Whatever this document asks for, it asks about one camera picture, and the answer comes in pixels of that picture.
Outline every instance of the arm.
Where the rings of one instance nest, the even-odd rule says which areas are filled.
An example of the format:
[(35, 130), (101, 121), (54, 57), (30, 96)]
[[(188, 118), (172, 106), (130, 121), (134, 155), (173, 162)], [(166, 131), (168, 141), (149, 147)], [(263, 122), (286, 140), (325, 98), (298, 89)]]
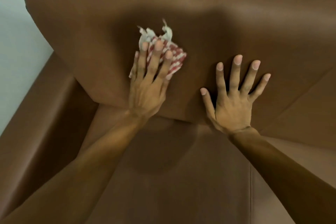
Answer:
[(249, 94), (260, 65), (260, 61), (255, 60), (238, 90), (241, 61), (241, 55), (233, 60), (228, 92), (223, 64), (217, 65), (216, 109), (209, 92), (201, 89), (209, 119), (218, 130), (229, 135), (230, 141), (260, 173), (295, 223), (336, 223), (336, 189), (277, 150), (250, 126), (252, 103), (262, 94), (271, 75), (264, 75), (256, 90)]
[(156, 43), (145, 75), (148, 43), (135, 55), (132, 68), (129, 110), (109, 132), (32, 194), (1, 224), (83, 223), (106, 188), (113, 172), (135, 134), (153, 116), (165, 100), (170, 78), (166, 78), (172, 53), (153, 80), (162, 52)]

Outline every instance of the red and white cloth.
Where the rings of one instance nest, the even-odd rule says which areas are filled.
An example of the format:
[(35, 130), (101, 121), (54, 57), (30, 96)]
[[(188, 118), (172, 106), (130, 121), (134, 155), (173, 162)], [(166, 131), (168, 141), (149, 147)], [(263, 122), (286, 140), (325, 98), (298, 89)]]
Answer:
[(150, 28), (147, 28), (146, 30), (144, 30), (143, 28), (139, 27), (140, 33), (141, 33), (141, 37), (139, 40), (139, 49), (141, 48), (142, 43), (144, 42), (149, 43), (148, 56), (147, 56), (147, 68), (148, 68), (149, 62), (153, 54), (154, 45), (157, 40), (161, 40), (163, 42), (163, 49), (162, 49), (162, 53), (160, 57), (159, 67), (163, 63), (166, 51), (170, 50), (173, 53), (172, 62), (170, 65), (169, 72), (167, 74), (168, 76), (168, 75), (173, 75), (173, 73), (177, 72), (182, 67), (183, 60), (186, 58), (187, 53), (185, 53), (182, 48), (178, 47), (175, 43), (171, 41), (173, 37), (173, 31), (171, 30), (170, 27), (167, 26), (165, 21), (164, 23), (165, 25), (162, 27), (162, 30), (165, 32), (165, 34), (160, 35), (160, 36), (156, 36), (154, 31), (151, 30)]

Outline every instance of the hand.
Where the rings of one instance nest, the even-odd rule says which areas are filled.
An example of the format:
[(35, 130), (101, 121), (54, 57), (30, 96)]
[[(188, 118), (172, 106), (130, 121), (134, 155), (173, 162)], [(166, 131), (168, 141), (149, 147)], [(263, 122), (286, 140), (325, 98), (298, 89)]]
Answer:
[(173, 53), (167, 51), (157, 74), (163, 43), (155, 43), (153, 55), (146, 71), (148, 43), (143, 43), (140, 54), (136, 52), (132, 68), (129, 111), (133, 116), (148, 120), (156, 114), (166, 100), (166, 90), (171, 76), (167, 76)]
[(229, 134), (233, 134), (251, 126), (252, 104), (257, 97), (262, 94), (271, 77), (271, 74), (265, 74), (255, 91), (249, 94), (260, 65), (260, 60), (255, 60), (250, 65), (250, 69), (241, 89), (238, 90), (242, 58), (242, 55), (237, 55), (233, 59), (229, 92), (226, 92), (225, 88), (223, 63), (219, 62), (217, 64), (216, 82), (218, 96), (216, 110), (213, 107), (208, 90), (206, 88), (201, 88), (207, 116), (216, 129)]

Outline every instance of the person's left hand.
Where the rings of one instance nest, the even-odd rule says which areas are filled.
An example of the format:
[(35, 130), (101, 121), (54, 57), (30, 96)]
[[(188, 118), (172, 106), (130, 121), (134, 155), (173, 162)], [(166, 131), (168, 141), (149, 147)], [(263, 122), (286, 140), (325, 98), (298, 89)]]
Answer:
[(166, 100), (166, 90), (171, 76), (167, 76), (173, 53), (167, 51), (165, 60), (157, 74), (163, 43), (157, 41), (146, 69), (148, 43), (143, 43), (140, 54), (136, 52), (132, 68), (129, 111), (132, 115), (148, 120), (158, 112)]

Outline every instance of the wall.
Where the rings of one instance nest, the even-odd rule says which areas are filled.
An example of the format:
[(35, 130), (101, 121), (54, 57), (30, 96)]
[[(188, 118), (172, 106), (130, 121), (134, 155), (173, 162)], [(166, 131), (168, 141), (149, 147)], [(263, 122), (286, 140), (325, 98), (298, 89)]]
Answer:
[(51, 52), (24, 1), (0, 0), (0, 134)]
[(0, 0), (0, 134), (51, 52), (24, 0)]

